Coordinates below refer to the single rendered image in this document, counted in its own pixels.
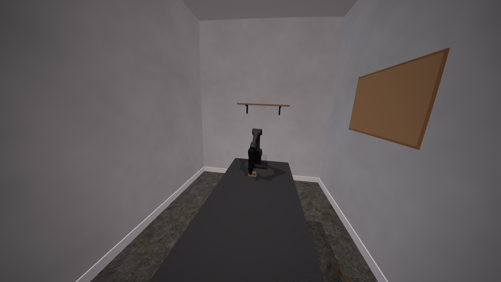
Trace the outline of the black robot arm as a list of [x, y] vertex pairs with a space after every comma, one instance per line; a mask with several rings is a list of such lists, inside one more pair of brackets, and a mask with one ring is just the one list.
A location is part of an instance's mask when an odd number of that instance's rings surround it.
[[256, 165], [261, 164], [262, 149], [260, 149], [260, 136], [262, 129], [252, 129], [253, 140], [248, 150], [249, 162], [254, 162]]

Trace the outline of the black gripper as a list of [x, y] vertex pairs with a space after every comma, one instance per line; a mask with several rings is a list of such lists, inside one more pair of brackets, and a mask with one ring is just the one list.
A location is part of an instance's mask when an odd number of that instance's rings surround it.
[[252, 171], [253, 171], [254, 167], [255, 167], [254, 162], [249, 162], [249, 164], [248, 164], [248, 171], [249, 171], [250, 175], [252, 174]]

